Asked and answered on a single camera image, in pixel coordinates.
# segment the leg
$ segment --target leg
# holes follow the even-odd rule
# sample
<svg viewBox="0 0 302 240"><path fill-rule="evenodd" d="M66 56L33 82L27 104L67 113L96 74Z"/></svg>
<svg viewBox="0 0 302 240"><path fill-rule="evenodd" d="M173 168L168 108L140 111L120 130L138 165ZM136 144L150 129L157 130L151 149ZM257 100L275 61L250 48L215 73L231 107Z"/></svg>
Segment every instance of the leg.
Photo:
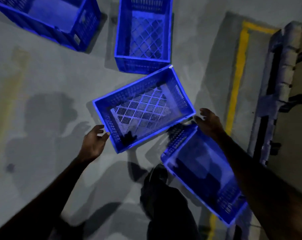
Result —
<svg viewBox="0 0 302 240"><path fill-rule="evenodd" d="M178 189L166 185L167 178L167 170L159 164L141 189L140 201L151 219L148 239L201 239L187 200Z"/></svg>

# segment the person's left hand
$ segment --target person's left hand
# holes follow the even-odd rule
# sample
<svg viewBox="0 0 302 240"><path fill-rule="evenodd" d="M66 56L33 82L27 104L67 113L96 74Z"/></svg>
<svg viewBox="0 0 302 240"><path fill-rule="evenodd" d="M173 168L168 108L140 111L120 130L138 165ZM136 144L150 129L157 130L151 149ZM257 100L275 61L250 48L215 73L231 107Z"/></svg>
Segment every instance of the person's left hand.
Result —
<svg viewBox="0 0 302 240"><path fill-rule="evenodd" d="M91 163L101 155L106 141L110 135L110 133L107 132L103 136L98 136L98 134L103 133L103 128L104 125L96 125L88 134L84 136L82 147L78 155L79 160L82 162Z"/></svg>

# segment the hand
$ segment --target hand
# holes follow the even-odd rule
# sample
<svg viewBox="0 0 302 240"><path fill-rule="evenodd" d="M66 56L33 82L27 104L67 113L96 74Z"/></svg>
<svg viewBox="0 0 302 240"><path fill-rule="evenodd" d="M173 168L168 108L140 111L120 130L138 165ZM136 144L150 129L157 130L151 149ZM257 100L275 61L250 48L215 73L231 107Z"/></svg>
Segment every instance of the hand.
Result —
<svg viewBox="0 0 302 240"><path fill-rule="evenodd" d="M78 155L78 158L81 161L91 163L101 155L106 141L110 136L109 132L105 133L103 136L97 135L103 133L103 128L104 125L96 125L84 136L82 147Z"/></svg>
<svg viewBox="0 0 302 240"><path fill-rule="evenodd" d="M205 135L211 137L213 140L216 140L221 133L225 133L220 122L220 118L217 117L211 110L201 108L200 112L200 114L204 116L204 120L198 116L194 116L194 120Z"/></svg>

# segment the gray floor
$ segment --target gray floor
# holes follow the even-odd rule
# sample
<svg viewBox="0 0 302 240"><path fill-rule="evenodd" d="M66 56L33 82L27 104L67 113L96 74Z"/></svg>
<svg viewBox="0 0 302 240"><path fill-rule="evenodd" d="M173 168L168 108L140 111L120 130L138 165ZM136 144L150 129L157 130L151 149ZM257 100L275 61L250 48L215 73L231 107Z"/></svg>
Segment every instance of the gray floor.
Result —
<svg viewBox="0 0 302 240"><path fill-rule="evenodd" d="M114 62L118 1L97 0L107 19L89 54L24 31L0 13L0 226L77 155L82 137L99 122L90 101L142 76L121 73ZM173 12L172 64L185 92L196 109L207 107L225 123L242 16L281 28L302 21L302 0L174 0ZM267 43L264 34L250 35L233 125L243 148ZM148 220L138 205L138 178L159 162L160 139L121 154L108 142L77 182L63 217L71 225L88 220L88 239L145 239ZM172 185L185 193L196 222L209 226L210 212L179 182ZM214 239L226 234L217 222Z"/></svg>

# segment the black shoe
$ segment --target black shoe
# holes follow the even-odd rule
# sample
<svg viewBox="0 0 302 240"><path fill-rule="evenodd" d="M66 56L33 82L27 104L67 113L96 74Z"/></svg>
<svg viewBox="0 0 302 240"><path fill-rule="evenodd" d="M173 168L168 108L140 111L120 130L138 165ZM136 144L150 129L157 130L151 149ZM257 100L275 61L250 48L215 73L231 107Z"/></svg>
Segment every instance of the black shoe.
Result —
<svg viewBox="0 0 302 240"><path fill-rule="evenodd" d="M163 163L159 163L157 166L155 166L147 175L146 180L149 182L154 182L156 180L161 180L165 184L167 184L168 181L168 171L163 165Z"/></svg>

